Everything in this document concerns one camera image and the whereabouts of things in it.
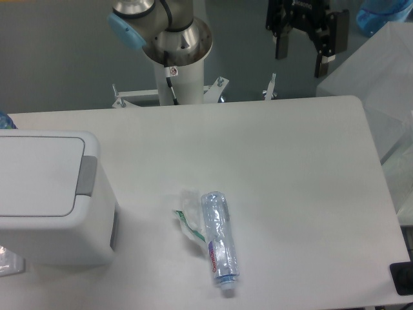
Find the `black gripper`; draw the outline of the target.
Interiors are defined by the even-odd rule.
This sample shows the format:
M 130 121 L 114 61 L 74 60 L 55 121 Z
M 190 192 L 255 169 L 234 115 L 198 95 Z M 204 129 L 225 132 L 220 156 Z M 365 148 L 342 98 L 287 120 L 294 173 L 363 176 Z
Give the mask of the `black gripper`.
M 325 76 L 336 54 L 347 50 L 349 26 L 349 10 L 332 12 L 330 1 L 268 1 L 265 28 L 273 33 L 276 59 L 288 56 L 288 33 L 293 28 L 310 38 L 316 35 L 316 78 Z

